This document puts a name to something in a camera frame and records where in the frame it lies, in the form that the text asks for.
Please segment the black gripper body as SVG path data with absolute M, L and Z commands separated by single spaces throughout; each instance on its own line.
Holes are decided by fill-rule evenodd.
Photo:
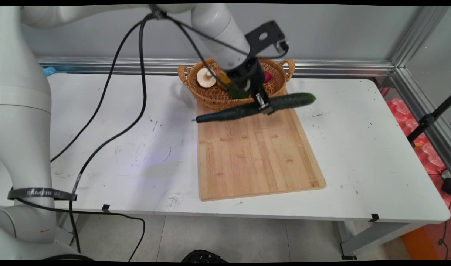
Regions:
M 256 57 L 251 57 L 234 69 L 226 70 L 229 79 L 240 91 L 254 93 L 264 84 L 266 74 Z

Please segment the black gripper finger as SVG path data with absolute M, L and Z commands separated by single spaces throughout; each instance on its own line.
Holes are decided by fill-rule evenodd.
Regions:
M 266 91 L 257 91 L 256 94 L 254 94 L 254 101 L 258 105 L 260 113 L 271 115 L 275 112 Z

